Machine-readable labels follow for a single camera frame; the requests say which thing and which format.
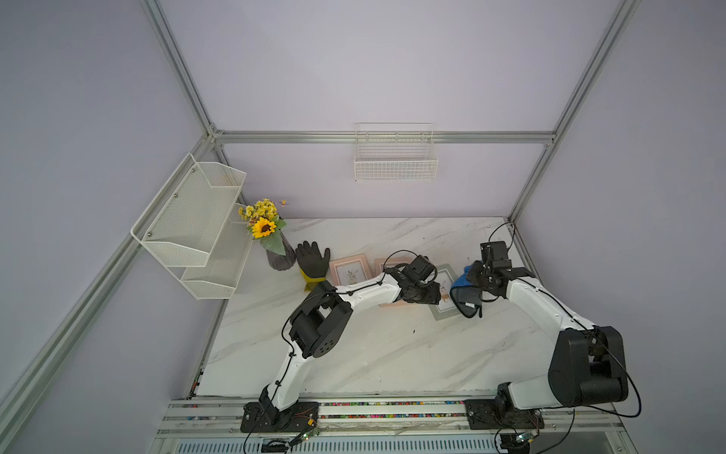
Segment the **blue microfibre cloth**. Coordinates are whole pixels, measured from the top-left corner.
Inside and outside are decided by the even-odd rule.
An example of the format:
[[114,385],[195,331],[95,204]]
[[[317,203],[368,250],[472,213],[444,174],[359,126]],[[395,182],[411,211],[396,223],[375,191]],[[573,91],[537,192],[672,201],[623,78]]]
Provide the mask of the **blue microfibre cloth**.
[[482,317],[481,290],[474,286],[468,279],[467,274],[472,266],[467,266],[452,285],[449,295],[461,315],[467,319]]

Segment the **pink picture frame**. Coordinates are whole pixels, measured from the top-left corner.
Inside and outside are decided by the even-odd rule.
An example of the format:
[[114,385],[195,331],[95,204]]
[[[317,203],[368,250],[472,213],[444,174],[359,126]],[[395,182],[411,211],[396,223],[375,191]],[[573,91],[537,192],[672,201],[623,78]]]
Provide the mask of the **pink picture frame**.
[[332,260],[329,264],[334,286],[351,286],[372,278],[366,255],[353,255]]
[[[392,268],[401,264],[410,264],[412,260],[413,256],[409,255],[408,253],[405,253],[400,257],[399,255],[395,255],[395,257],[388,259],[378,258],[374,261],[374,268],[372,269],[372,271],[374,272],[374,276],[377,276],[378,274],[384,272],[385,268]],[[394,303],[381,305],[382,308],[402,308],[403,306],[406,306],[406,302],[402,299]]]

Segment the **green picture frame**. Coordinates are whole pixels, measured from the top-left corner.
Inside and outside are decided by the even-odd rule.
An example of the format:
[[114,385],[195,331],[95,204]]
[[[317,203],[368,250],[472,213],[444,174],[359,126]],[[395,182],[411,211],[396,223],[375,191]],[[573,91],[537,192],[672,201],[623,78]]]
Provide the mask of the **green picture frame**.
[[430,306],[429,308],[434,320],[442,321],[443,319],[456,317],[461,314],[450,296],[450,289],[458,279],[458,275],[449,264],[438,266],[437,272],[435,281],[440,285],[441,298],[439,304]]

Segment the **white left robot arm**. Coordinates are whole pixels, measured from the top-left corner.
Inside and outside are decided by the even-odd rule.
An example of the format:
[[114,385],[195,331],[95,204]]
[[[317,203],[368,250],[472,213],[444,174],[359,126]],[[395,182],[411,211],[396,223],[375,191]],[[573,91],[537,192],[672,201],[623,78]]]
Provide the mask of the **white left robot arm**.
[[355,315],[403,300],[436,306],[441,300],[436,267],[423,255],[385,268],[375,278],[335,287],[324,280],[291,313],[281,330],[287,359],[259,397],[264,410],[284,412],[299,401],[313,361],[330,353]]

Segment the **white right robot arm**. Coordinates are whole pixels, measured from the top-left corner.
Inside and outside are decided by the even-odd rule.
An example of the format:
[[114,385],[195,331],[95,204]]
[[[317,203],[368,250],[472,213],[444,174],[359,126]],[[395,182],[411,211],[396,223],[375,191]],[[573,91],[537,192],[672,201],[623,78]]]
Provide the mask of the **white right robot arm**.
[[544,374],[498,386],[498,409],[591,407],[626,400],[629,374],[620,333],[580,316],[530,270],[512,265],[504,241],[482,243],[480,250],[481,259],[465,272],[467,302],[481,305],[483,293],[504,299],[523,310],[553,342]]

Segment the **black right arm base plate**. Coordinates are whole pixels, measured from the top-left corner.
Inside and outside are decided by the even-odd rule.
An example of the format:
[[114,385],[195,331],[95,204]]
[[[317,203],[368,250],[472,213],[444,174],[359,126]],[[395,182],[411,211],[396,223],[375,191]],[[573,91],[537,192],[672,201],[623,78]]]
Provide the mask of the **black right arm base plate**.
[[465,415],[473,431],[484,429],[543,429],[545,424],[536,410],[518,410],[514,407],[508,383],[497,387],[492,398],[464,401]]

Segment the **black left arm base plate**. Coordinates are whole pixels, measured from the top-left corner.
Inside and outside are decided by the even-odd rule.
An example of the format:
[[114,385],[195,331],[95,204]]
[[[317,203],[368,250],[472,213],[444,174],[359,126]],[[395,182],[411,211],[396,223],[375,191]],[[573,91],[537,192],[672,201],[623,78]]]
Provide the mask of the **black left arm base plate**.
[[277,410],[273,405],[272,394],[266,387],[257,401],[244,406],[240,431],[243,433],[302,432],[317,425],[320,416],[320,403],[297,401],[286,410]]

